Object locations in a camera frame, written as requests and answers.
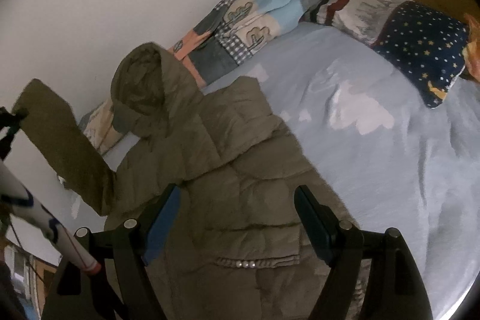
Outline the patchwork cartoon quilt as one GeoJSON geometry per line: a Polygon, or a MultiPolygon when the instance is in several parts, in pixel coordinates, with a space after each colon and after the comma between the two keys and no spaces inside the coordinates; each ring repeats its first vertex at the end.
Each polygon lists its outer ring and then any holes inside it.
{"type": "Polygon", "coordinates": [[[221,0],[170,52],[204,88],[295,29],[323,0],[221,0]]]}

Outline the olive green puffer jacket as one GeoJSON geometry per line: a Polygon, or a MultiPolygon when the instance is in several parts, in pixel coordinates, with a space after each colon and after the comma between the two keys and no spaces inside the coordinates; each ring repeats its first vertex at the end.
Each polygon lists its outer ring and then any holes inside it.
{"type": "Polygon", "coordinates": [[[202,93],[188,70],[154,43],[138,46],[112,80],[113,124],[137,144],[112,170],[71,107],[39,79],[14,111],[49,165],[106,219],[137,218],[166,187],[181,208],[146,272],[169,319],[306,319],[329,269],[294,207],[309,187],[341,219],[346,206],[319,176],[256,79],[202,93]]]}

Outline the navy star pattern pillow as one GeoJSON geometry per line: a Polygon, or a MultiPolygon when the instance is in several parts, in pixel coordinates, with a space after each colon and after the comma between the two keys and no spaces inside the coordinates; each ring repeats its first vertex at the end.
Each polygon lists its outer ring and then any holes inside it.
{"type": "Polygon", "coordinates": [[[414,1],[399,5],[372,49],[397,68],[431,109],[465,69],[468,25],[414,1]]]}

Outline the light blue bed sheet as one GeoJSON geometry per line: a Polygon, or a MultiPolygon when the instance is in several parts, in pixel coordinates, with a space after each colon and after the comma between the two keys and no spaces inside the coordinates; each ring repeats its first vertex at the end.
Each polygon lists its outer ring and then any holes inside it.
{"type": "Polygon", "coordinates": [[[360,225],[402,231],[433,317],[449,319],[479,272],[479,87],[437,109],[351,37],[303,23],[213,81],[258,80],[273,111],[360,225]]]}

